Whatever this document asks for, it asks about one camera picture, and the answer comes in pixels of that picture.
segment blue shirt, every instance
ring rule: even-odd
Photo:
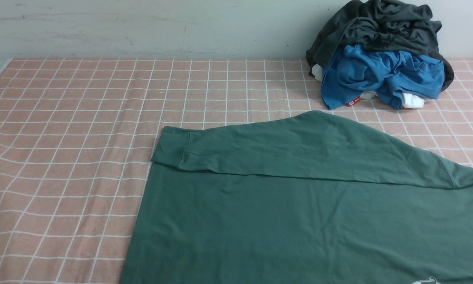
[[[383,103],[400,110],[403,92],[437,99],[444,79],[443,62],[427,55],[366,52],[361,45],[347,45],[323,70],[321,96],[332,110],[374,90]]]

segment green sweatshirt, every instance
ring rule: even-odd
[[[473,169],[308,112],[165,128],[121,284],[473,284]]]

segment seam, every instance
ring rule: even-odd
[[[191,143],[192,134],[193,133],[191,133],[191,132],[187,133],[187,143],[185,144],[186,146],[188,146]],[[184,160],[185,160],[185,157],[187,156],[187,154],[188,154],[187,151],[184,151],[182,149],[182,157],[180,158],[180,162],[178,163],[179,168],[184,163]]]
[[[447,176],[449,176],[449,179],[451,181],[451,189],[454,189],[454,181],[453,181],[451,173],[449,173],[449,171],[447,171],[447,168],[445,167],[445,164],[442,162],[442,160],[440,160],[440,158],[438,156],[435,155],[435,158],[436,158],[436,160],[438,160],[438,162],[440,162],[440,165],[443,168],[443,170],[445,171],[445,173],[447,174]]]

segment black object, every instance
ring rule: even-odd
[[[427,54],[443,61],[445,81],[441,90],[454,79],[452,66],[438,51],[436,33],[440,21],[431,21],[433,13],[428,5],[417,7],[397,0],[351,0],[330,18],[307,50],[307,61],[312,66],[327,68],[338,47],[361,44],[368,52],[409,51]]]

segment pink grid tablecloth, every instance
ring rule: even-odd
[[[330,113],[473,167],[473,59],[451,63],[456,81],[422,110],[374,99]],[[161,129],[326,111],[307,70],[282,59],[12,61],[0,76],[0,283],[118,282]]]

